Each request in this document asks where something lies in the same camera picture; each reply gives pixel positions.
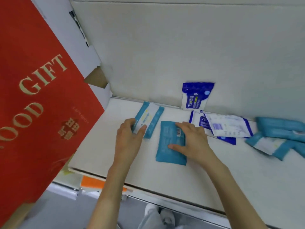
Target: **gray floor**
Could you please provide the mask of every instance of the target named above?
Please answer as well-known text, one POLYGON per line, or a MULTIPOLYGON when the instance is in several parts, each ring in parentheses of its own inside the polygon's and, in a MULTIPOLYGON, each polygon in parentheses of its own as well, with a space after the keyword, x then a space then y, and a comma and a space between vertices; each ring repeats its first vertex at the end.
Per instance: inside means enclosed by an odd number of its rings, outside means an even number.
MULTIPOLYGON (((77 200, 60 196, 49 191, 37 201, 27 219, 19 229, 83 229, 86 228, 96 199, 79 195, 77 200)), ((137 229, 146 203, 133 198, 121 202, 118 224, 121 229, 137 229)), ((189 225, 194 229, 217 229, 214 225, 175 213, 176 224, 189 225)))

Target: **sneaker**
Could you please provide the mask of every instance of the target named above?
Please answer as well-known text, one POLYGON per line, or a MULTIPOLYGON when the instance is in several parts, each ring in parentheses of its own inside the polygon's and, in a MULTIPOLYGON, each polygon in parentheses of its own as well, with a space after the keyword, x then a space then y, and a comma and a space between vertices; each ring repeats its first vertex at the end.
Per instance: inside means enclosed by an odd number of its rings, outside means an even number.
POLYGON ((160 212, 162 222, 167 225, 175 226, 175 216, 173 212, 167 209, 162 209, 160 212))
POLYGON ((150 210, 155 209, 157 212, 159 211, 159 207, 157 205, 154 205, 152 203, 148 203, 145 207, 145 212, 144 212, 144 216, 146 216, 148 214, 148 212, 150 210))

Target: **pants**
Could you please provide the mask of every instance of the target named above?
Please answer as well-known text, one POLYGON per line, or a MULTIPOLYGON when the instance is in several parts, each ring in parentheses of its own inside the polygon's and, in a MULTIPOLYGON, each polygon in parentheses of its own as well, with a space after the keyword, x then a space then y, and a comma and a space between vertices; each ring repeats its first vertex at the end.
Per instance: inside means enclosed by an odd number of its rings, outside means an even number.
POLYGON ((185 227, 175 227, 172 224, 164 224, 158 211, 156 209, 151 209, 143 218, 138 229, 185 229, 185 227))

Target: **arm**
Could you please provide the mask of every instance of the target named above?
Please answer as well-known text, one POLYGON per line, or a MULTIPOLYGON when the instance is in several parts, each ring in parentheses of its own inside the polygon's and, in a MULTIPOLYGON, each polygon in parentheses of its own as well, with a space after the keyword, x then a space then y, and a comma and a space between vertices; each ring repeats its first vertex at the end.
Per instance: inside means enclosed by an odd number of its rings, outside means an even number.
POLYGON ((116 228, 123 185, 146 130, 146 125, 143 125, 137 135, 132 134, 134 123, 135 119, 127 119, 117 131, 114 161, 87 229, 116 228))
POLYGON ((204 128, 186 122, 176 125, 185 133, 186 146, 169 145, 169 148, 195 160, 205 169, 219 194, 232 229, 267 229, 235 182, 228 167, 210 148, 204 128))

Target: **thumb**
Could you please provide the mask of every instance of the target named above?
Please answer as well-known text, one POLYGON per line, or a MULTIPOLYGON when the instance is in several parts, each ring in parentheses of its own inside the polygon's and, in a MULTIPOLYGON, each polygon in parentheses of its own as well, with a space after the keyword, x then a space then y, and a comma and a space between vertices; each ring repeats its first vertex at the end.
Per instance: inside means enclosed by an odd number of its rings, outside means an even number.
POLYGON ((179 153, 182 153, 182 154, 186 155, 185 154, 185 152, 186 152, 185 146, 170 144, 170 145, 168 145, 168 147, 172 150, 175 150, 179 153))
POLYGON ((146 128, 147 128, 147 125, 143 125, 143 126, 139 129, 138 134, 137 134, 137 138, 138 138, 139 140, 142 140, 142 139, 143 139, 143 137, 144 137, 144 135, 145 135, 146 128))

